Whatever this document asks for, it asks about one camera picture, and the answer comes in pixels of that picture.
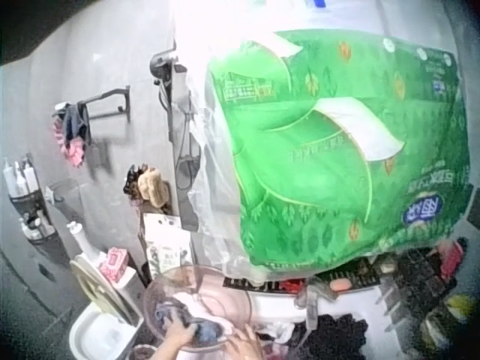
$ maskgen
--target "toilet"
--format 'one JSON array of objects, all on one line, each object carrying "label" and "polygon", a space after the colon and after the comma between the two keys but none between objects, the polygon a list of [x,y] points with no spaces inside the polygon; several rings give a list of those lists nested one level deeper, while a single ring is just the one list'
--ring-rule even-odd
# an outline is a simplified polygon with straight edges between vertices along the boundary
[{"label": "toilet", "polygon": [[70,330],[73,356],[77,360],[125,359],[143,324],[141,300],[145,288],[137,272],[127,267],[113,284],[84,253],[70,265],[91,300]]}]

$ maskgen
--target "human hand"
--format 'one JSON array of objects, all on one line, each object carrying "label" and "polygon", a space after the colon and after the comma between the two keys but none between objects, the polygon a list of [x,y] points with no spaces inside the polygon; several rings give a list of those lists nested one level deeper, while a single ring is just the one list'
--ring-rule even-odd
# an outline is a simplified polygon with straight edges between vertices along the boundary
[{"label": "human hand", "polygon": [[176,309],[171,311],[171,315],[172,321],[165,319],[165,341],[180,349],[193,340],[198,325],[190,324],[190,326],[185,328]]},{"label": "human hand", "polygon": [[245,330],[246,334],[236,328],[236,336],[227,337],[225,352],[232,360],[262,360],[262,347],[254,330],[249,325],[245,325]]}]

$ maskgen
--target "towel rack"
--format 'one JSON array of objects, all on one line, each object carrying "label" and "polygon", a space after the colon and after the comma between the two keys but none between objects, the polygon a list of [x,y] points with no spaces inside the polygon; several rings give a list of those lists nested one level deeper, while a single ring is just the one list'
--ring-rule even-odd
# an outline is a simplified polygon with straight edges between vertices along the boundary
[{"label": "towel rack", "polygon": [[[88,99],[79,101],[80,103],[89,104],[93,103],[94,101],[103,100],[104,98],[108,98],[112,95],[124,95],[125,96],[125,107],[118,106],[117,109],[120,113],[124,113],[127,115],[127,122],[130,122],[130,86],[127,85],[125,88],[114,88],[113,90],[104,92],[103,94],[89,97]],[[57,116],[59,114],[58,111],[55,111],[52,116]],[[114,114],[105,114],[105,115],[94,115],[91,116],[90,119],[95,119],[98,117],[104,117]]]}]

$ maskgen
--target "toilet seat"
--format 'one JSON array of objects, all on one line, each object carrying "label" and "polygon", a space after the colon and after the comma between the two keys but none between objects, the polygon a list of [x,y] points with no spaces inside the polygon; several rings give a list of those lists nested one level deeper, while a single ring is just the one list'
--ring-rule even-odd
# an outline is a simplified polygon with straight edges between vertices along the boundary
[{"label": "toilet seat", "polygon": [[138,327],[104,313],[91,302],[70,330],[70,350],[77,360],[123,359],[134,345],[137,331]]}]

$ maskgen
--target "pink soap box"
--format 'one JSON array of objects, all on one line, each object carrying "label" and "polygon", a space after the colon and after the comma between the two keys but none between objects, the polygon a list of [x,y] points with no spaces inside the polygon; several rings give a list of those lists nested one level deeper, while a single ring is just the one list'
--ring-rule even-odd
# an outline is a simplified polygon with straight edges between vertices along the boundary
[{"label": "pink soap box", "polygon": [[118,283],[128,264],[128,252],[125,249],[111,247],[106,259],[100,264],[100,272],[110,282]]}]

